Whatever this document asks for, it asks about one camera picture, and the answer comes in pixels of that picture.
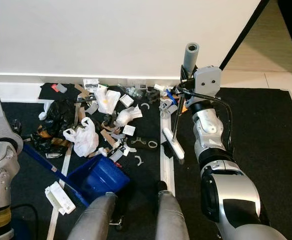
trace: black wire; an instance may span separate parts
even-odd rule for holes
[[[227,110],[227,115],[228,115],[228,142],[227,142],[227,151],[230,152],[230,153],[233,153],[233,146],[232,146],[232,111],[231,111],[231,108],[230,106],[220,100],[219,98],[216,98],[215,96],[208,96],[208,95],[203,95],[203,94],[199,94],[199,93],[196,93],[196,92],[192,92],[192,91],[188,91],[180,86],[177,86],[177,89],[179,91],[181,91],[182,93],[184,94],[187,94],[187,95],[190,95],[190,96],[194,96],[194,97],[197,97],[197,98],[201,98],[201,99],[206,99],[206,100],[210,100],[210,101],[214,101],[216,103],[219,103],[221,104],[222,106],[224,106]]]
[[[17,208],[21,208],[21,207],[29,207],[33,210],[34,214],[35,214],[35,239],[38,240],[38,226],[39,226],[39,220],[38,220],[38,212],[36,210],[36,208],[31,205],[31,204],[19,204],[19,205],[16,205],[16,206],[12,206],[10,207],[11,210],[14,210],[14,209],[17,209]]]

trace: black cable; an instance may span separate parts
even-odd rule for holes
[[[38,228],[39,228],[39,220],[38,220],[38,212],[36,210],[36,208],[31,205],[31,204],[19,204],[19,205],[16,205],[16,206],[12,206],[10,207],[11,210],[14,210],[14,209],[17,209],[17,208],[21,208],[21,207],[29,207],[33,210],[34,214],[35,214],[35,240],[38,240]]]
[[[233,146],[232,146],[232,122],[233,122],[233,120],[232,120],[232,111],[231,111],[230,106],[226,102],[220,100],[219,98],[216,98],[215,96],[208,96],[208,95],[199,94],[196,92],[186,90],[180,86],[177,86],[177,89],[184,94],[187,94],[187,95],[190,95],[193,97],[197,97],[197,98],[201,98],[201,99],[210,100],[210,101],[219,103],[226,108],[227,115],[228,115],[228,124],[229,124],[228,125],[227,151],[230,153],[233,153]]]

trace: white wall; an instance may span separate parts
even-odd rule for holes
[[[219,66],[259,0],[0,0],[0,74],[179,78]]]

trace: black carpet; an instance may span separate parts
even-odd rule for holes
[[[234,116],[233,142],[234,157],[241,169],[254,181],[266,206],[272,226],[292,240],[292,100],[289,92],[275,89],[223,88],[218,93],[232,107]],[[39,125],[38,114],[42,104],[3,103],[7,119],[19,119],[23,133],[33,132]],[[118,111],[123,108],[118,104]],[[221,119],[224,110],[217,106]],[[136,133],[145,137],[159,138],[158,104],[147,111],[142,108],[144,117],[130,124],[136,126]],[[200,172],[194,154],[194,135],[191,114],[181,116],[178,140],[183,146],[185,164],[175,162],[176,196],[185,215],[190,239],[216,239],[217,229],[206,220],[200,210]],[[137,167],[141,156],[144,164]],[[129,199],[126,220],[128,229],[117,232],[110,228],[108,239],[154,239],[156,216],[154,214],[156,194],[155,182],[160,179],[160,154],[146,150],[130,153],[121,158],[123,171],[131,178],[131,184],[124,195]],[[52,206],[45,197],[44,189],[56,178],[42,168],[25,153],[18,156],[20,171],[11,185],[12,205],[28,203],[36,207],[39,213],[39,239],[46,239]],[[59,169],[62,158],[51,162]],[[74,153],[69,171],[85,161]],[[55,238],[64,240],[72,226],[84,210],[84,206],[69,193],[77,208],[70,215],[59,215]],[[23,217],[33,230],[33,214],[27,208],[13,210],[14,218]]]

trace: black floor mat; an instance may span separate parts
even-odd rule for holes
[[[242,170],[254,181],[266,206],[273,227],[292,240],[292,100],[289,92],[275,89],[222,88],[218,93],[232,107],[234,116],[233,142],[235,159]],[[34,131],[42,104],[3,103],[8,120],[19,119],[23,131]],[[137,134],[159,138],[158,104],[149,111],[142,108],[144,117],[135,119]],[[224,110],[218,106],[221,118]],[[194,154],[193,123],[189,112],[183,114],[178,128],[178,140],[183,146],[185,164],[175,162],[176,197],[185,215],[190,239],[216,239],[217,229],[206,220],[200,210],[200,172]],[[145,161],[137,167],[139,155]],[[108,239],[152,240],[156,229],[154,183],[160,178],[159,152],[138,150],[121,159],[124,171],[132,179],[129,211],[126,214],[129,229],[116,232],[110,228]],[[33,204],[39,213],[39,239],[46,239],[52,207],[44,189],[56,178],[26,154],[18,157],[20,172],[11,186],[12,205]],[[84,160],[73,156],[71,168]],[[52,160],[61,169],[62,159]],[[59,215],[55,238],[64,240],[84,207],[73,198],[77,208],[70,215]],[[27,209],[16,209],[13,217],[25,217],[33,226],[33,215]]]

